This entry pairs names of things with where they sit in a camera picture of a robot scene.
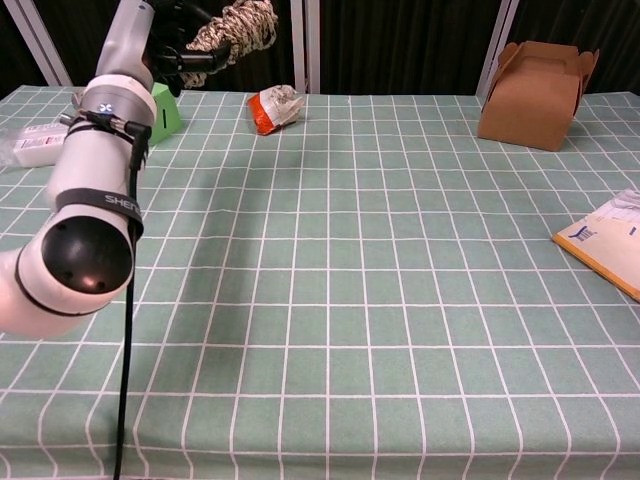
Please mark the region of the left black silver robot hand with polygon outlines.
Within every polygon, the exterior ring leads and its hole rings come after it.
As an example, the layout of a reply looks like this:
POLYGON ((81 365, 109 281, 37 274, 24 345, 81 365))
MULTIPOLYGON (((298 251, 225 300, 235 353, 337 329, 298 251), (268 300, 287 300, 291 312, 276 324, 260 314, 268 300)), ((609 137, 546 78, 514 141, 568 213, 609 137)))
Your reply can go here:
POLYGON ((177 97, 189 74, 215 74, 229 63, 227 40, 190 50, 188 35, 211 16, 191 1, 121 1, 96 67, 98 75, 128 75, 147 87, 166 85, 177 97))

